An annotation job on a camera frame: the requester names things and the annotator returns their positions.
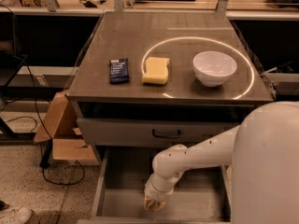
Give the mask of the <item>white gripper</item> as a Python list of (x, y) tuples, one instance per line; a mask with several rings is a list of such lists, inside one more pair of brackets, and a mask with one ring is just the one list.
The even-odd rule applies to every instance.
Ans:
[(146, 183), (144, 192), (144, 209), (158, 211), (165, 206), (166, 201), (174, 192), (174, 186), (179, 182), (183, 173), (175, 173), (174, 176), (165, 179), (153, 173)]

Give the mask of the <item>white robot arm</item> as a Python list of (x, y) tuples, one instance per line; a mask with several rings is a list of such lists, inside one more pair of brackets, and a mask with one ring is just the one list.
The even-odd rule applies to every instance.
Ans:
[(184, 172), (232, 167), (232, 224), (299, 224), (299, 103), (276, 102), (206, 141), (158, 153), (144, 207), (159, 210)]

